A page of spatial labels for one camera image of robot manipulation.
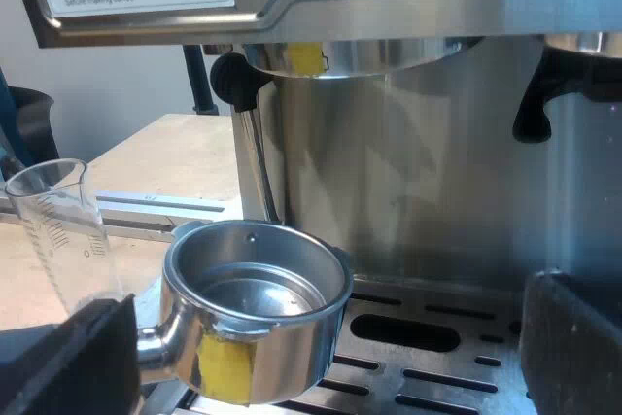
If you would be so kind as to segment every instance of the drip tray grate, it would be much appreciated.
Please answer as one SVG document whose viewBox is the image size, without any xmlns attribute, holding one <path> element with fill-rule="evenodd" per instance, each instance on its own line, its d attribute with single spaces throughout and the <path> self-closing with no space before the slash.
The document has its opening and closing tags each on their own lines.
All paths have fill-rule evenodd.
<svg viewBox="0 0 622 415">
<path fill-rule="evenodd" d="M 327 378 L 300 398 L 195 415 L 536 415 L 520 369 L 520 302 L 356 282 Z"/>
</svg>

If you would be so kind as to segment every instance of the black plastic piece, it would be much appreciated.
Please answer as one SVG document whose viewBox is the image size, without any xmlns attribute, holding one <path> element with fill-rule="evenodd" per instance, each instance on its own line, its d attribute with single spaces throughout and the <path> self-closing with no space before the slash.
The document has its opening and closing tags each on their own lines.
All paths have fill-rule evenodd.
<svg viewBox="0 0 622 415">
<path fill-rule="evenodd" d="M 218 107 L 214 104 L 210 82 L 207 81 L 203 50 L 200 46 L 184 46 L 184 59 L 194 96 L 194 111 L 199 116 L 217 116 Z"/>
<path fill-rule="evenodd" d="M 214 62 L 210 81 L 216 95 L 240 113 L 257 107 L 257 93 L 272 76 L 253 68 L 244 55 L 232 52 Z"/>
<path fill-rule="evenodd" d="M 97 300 L 0 369 L 2 415 L 128 415 L 140 375 L 131 296 Z"/>
<path fill-rule="evenodd" d="M 539 415 L 620 413 L 618 287 L 542 273 L 525 291 L 521 361 Z"/>
<path fill-rule="evenodd" d="M 0 331 L 0 372 L 55 329 L 55 325 L 44 325 Z"/>
<path fill-rule="evenodd" d="M 578 92 L 593 102 L 622 99 L 622 60 L 544 48 L 514 122 L 522 143 L 543 143 L 552 135 L 544 107 L 552 99 Z"/>
</svg>

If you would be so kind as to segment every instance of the wooden surface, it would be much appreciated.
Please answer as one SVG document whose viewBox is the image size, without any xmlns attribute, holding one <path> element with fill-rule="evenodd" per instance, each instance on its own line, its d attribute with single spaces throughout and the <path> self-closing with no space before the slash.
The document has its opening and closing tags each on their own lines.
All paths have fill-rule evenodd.
<svg viewBox="0 0 622 415">
<path fill-rule="evenodd" d="M 239 196 L 228 117 L 167 115 L 90 165 L 97 190 L 230 200 Z M 139 294 L 161 272 L 168 244 L 110 239 L 126 293 Z M 0 224 L 0 330 L 66 318 L 21 225 Z"/>
<path fill-rule="evenodd" d="M 102 190 L 223 201 L 240 194 L 229 117 L 164 116 L 89 167 Z"/>
</svg>

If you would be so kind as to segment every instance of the stainless steel machine body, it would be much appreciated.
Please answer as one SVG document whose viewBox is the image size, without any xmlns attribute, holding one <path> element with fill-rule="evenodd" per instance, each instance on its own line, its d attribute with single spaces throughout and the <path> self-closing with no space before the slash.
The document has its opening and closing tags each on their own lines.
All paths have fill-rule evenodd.
<svg viewBox="0 0 622 415">
<path fill-rule="evenodd" d="M 42 47 L 204 44 L 273 75 L 250 99 L 258 160 L 249 115 L 233 117 L 245 217 L 269 211 L 347 251 L 358 278 L 328 377 L 252 410 L 531 415 L 516 337 L 526 278 L 622 284 L 622 90 L 599 87 L 622 74 L 598 61 L 620 55 L 617 1 L 235 0 L 80 17 L 24 4 Z M 538 87 L 570 68 L 571 86 Z M 460 342 L 371 330 L 393 319 Z M 164 385 L 144 413 L 162 407 L 224 411 Z"/>
</svg>

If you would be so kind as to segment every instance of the clear plastic cup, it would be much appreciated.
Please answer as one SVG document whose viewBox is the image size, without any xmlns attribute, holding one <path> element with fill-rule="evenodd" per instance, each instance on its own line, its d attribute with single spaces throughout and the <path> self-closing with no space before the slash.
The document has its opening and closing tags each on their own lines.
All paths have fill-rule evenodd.
<svg viewBox="0 0 622 415">
<path fill-rule="evenodd" d="M 29 167 L 5 186 L 68 314 L 97 298 L 122 298 L 87 175 L 85 162 L 59 159 Z"/>
</svg>

